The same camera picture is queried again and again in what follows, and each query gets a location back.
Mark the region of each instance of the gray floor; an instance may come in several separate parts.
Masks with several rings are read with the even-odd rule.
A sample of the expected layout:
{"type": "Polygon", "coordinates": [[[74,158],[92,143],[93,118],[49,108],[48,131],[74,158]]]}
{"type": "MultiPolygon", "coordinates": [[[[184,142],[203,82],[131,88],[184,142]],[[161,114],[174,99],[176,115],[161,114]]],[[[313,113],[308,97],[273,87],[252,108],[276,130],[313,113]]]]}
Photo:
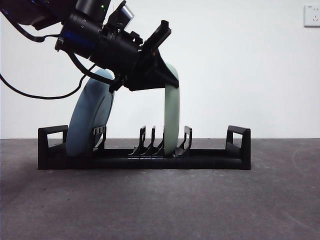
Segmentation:
{"type": "Polygon", "coordinates": [[[251,171],[40,171],[36,140],[1,140],[1,239],[318,240],[320,139],[253,139],[251,171]]]}

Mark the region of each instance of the white wall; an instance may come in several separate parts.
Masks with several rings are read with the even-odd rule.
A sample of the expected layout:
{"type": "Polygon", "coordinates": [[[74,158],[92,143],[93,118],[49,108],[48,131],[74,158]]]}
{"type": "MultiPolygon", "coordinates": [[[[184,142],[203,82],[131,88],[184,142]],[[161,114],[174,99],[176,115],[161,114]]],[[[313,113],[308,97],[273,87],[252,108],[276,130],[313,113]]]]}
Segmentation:
{"type": "MultiPolygon", "coordinates": [[[[127,30],[146,39],[162,19],[170,22],[160,52],[178,69],[180,125],[191,126],[195,138],[224,138],[229,124],[250,127],[253,138],[319,138],[320,29],[303,28],[305,3],[320,0],[128,0],[136,17],[127,30]]],[[[60,28],[27,29],[42,35],[60,28]]],[[[70,92],[81,73],[54,50],[55,41],[33,43],[2,16],[1,73],[27,93],[70,92]]],[[[28,99],[1,83],[1,138],[36,138],[39,127],[68,124],[79,94],[28,99]]],[[[156,125],[161,137],[163,101],[163,89],[122,88],[108,137],[136,138],[142,125],[156,125]]]]}

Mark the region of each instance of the wall socket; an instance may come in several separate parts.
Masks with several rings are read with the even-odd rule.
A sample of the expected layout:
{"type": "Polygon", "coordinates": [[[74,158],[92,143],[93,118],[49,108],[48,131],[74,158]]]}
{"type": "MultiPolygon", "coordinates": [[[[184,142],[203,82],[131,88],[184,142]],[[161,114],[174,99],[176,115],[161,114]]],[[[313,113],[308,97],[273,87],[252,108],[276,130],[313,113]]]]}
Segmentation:
{"type": "Polygon", "coordinates": [[[310,28],[320,28],[320,5],[304,6],[304,26],[310,28]]]}

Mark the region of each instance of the black cable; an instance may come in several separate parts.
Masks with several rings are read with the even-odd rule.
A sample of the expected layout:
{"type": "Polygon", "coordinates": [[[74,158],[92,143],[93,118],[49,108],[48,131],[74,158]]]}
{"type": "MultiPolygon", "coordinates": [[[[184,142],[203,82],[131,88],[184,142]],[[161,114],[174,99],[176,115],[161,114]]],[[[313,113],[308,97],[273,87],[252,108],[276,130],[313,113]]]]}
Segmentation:
{"type": "Polygon", "coordinates": [[[36,43],[43,43],[48,37],[54,37],[54,38],[59,37],[59,34],[50,34],[46,36],[33,36],[30,33],[28,33],[26,30],[24,30],[18,23],[11,20],[6,14],[6,11],[1,11],[1,12],[3,13],[4,17],[12,24],[12,26],[14,26],[15,29],[17,29],[23,36],[25,36],[27,39],[31,41],[34,41],[36,43]]]}
{"type": "MultiPolygon", "coordinates": [[[[94,67],[96,66],[96,64],[94,64],[92,67],[90,67],[89,71],[91,71],[94,67]]],[[[31,94],[28,94],[28,93],[24,93],[23,91],[20,91],[18,89],[16,89],[15,87],[13,87],[12,85],[10,85],[10,83],[8,83],[5,78],[1,75],[0,73],[0,78],[2,80],[2,82],[8,87],[10,88],[11,90],[13,90],[14,92],[20,94],[20,95],[23,95],[27,98],[32,98],[32,99],[42,99],[42,100],[57,100],[57,99],[65,99],[67,97],[70,97],[71,95],[75,94],[76,92],[79,91],[79,89],[81,88],[81,85],[82,85],[82,82],[83,80],[85,79],[86,75],[83,75],[83,77],[80,79],[80,82],[79,82],[79,86],[73,90],[72,92],[66,94],[66,95],[63,95],[63,96],[36,96],[36,95],[31,95],[31,94]]]]}
{"type": "Polygon", "coordinates": [[[82,63],[78,60],[78,58],[76,57],[76,55],[73,52],[68,52],[66,51],[66,53],[68,54],[68,56],[70,57],[71,61],[73,62],[73,64],[86,76],[95,79],[97,81],[103,82],[105,84],[109,84],[112,85],[115,83],[114,80],[111,80],[109,78],[100,76],[98,74],[95,74],[93,72],[91,72],[91,70],[86,69],[85,66],[82,65],[82,63]]]}

